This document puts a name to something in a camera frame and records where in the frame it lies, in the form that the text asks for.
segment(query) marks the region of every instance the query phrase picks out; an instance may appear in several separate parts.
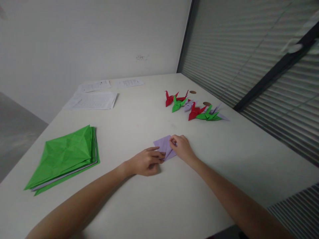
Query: green origami paper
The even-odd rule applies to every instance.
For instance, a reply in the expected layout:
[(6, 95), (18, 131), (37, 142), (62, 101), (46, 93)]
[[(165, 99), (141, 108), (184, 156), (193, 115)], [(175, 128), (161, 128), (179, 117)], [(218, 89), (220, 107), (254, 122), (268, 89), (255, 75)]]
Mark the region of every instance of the green origami paper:
[(174, 96), (174, 105), (173, 105), (172, 112), (179, 110), (185, 104), (186, 101), (187, 99), (185, 99), (184, 101), (177, 101), (176, 96)]
[[(95, 145), (95, 128), (90, 127), (90, 125), (66, 136), (47, 141), (41, 161), (25, 190), (34, 188), (61, 175), (94, 163), (96, 160)], [(90, 167), (37, 190), (35, 195), (46, 191), (88, 168)]]
[[(91, 128), (94, 129), (94, 130), (93, 130), (93, 137), (92, 137), (92, 138), (94, 139), (94, 138), (95, 138), (95, 128), (94, 128), (94, 127), (91, 127)], [(80, 171), (78, 171), (78, 172), (76, 172), (76, 173), (73, 173), (73, 174), (71, 174), (71, 175), (68, 175), (68, 176), (66, 176), (65, 178), (62, 178), (62, 179), (60, 179), (60, 180), (58, 180), (58, 181), (56, 181), (56, 182), (54, 182), (54, 183), (51, 183), (51, 184), (45, 186), (44, 188), (41, 188), (41, 189), (37, 190), (36, 193), (34, 194), (34, 196), (39, 195), (40, 193), (42, 193), (42, 192), (44, 192), (44, 191), (46, 191), (46, 190), (48, 190), (48, 189), (54, 187), (55, 185), (58, 185), (58, 184), (60, 184), (60, 183), (62, 183), (62, 182), (64, 182), (64, 181), (66, 181), (66, 180), (68, 180), (68, 179), (70, 179), (70, 178), (72, 178), (72, 177), (74, 177), (74, 176), (76, 176), (76, 175), (78, 175), (78, 174), (84, 172), (85, 170), (87, 170), (87, 169), (89, 169), (89, 168), (92, 168), (92, 167), (94, 167), (95, 165), (99, 164), (99, 163), (100, 163), (100, 157), (99, 157), (98, 144), (97, 144), (97, 141), (92, 140), (92, 149), (95, 148), (95, 144), (96, 144), (96, 148), (97, 148), (97, 150), (96, 150), (97, 163), (95, 163), (95, 164), (93, 164), (93, 165), (91, 165), (91, 166), (89, 166), (89, 167), (87, 167), (87, 168), (84, 168), (84, 169), (82, 169), (82, 170), (80, 170)], [(92, 150), (92, 159), (95, 159), (95, 150)]]
[(199, 114), (196, 116), (196, 118), (201, 119), (201, 120), (206, 120), (206, 121), (221, 120), (221, 118), (217, 116), (219, 111), (211, 115), (209, 113), (211, 109), (212, 109), (212, 105), (209, 106), (208, 110), (204, 114)]

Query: white table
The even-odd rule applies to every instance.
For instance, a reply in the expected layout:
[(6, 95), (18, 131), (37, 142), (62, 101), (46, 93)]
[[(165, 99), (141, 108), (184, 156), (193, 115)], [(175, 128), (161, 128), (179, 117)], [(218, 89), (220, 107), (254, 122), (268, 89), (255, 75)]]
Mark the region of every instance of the white table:
[[(51, 210), (153, 141), (184, 134), (195, 153), (263, 206), (319, 181), (319, 169), (252, 122), (222, 104), (231, 121), (188, 121), (183, 109), (165, 107), (170, 95), (187, 90), (192, 99), (220, 101), (181, 74), (140, 77), (142, 86), (117, 90), (112, 110), (62, 110), (0, 186), (0, 238), (24, 238)], [(44, 143), (88, 124), (97, 127), (101, 163), (34, 197), (23, 191)], [(83, 232), (86, 238), (206, 238), (232, 219), (201, 178), (178, 157), (152, 177), (134, 176), (108, 200)]]

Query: stack of papers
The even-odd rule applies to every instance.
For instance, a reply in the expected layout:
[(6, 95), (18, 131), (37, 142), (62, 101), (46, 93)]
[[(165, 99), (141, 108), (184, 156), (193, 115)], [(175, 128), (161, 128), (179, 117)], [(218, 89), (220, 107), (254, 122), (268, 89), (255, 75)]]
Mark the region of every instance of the stack of papers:
[(79, 85), (77, 91), (80, 93), (88, 93), (92, 91), (98, 91), (103, 89), (111, 88), (111, 84), (109, 80), (96, 81), (91, 83), (84, 83)]
[(132, 86), (143, 85), (144, 83), (139, 79), (120, 80), (116, 82), (117, 88), (128, 88)]
[(108, 91), (97, 93), (76, 92), (63, 108), (68, 110), (109, 110), (113, 109), (116, 96), (117, 93)]
[(41, 161), (25, 190), (35, 196), (100, 163), (96, 128), (90, 125), (46, 142)]

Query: white wall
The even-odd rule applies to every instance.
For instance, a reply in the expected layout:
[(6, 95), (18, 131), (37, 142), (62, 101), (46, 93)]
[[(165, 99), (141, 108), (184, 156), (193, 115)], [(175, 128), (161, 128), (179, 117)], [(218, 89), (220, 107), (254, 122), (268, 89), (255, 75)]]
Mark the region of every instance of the white wall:
[(50, 123), (84, 81), (175, 73), (191, 0), (0, 0), (0, 91)]

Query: left hand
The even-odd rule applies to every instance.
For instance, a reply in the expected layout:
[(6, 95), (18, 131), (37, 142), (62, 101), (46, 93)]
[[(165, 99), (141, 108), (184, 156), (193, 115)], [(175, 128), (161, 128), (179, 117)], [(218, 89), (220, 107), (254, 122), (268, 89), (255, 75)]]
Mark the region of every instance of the left hand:
[(159, 147), (144, 149), (133, 158), (124, 162), (128, 174), (139, 174), (143, 176), (157, 174), (158, 165), (162, 164), (165, 158), (165, 152), (155, 151), (157, 149), (159, 149)]

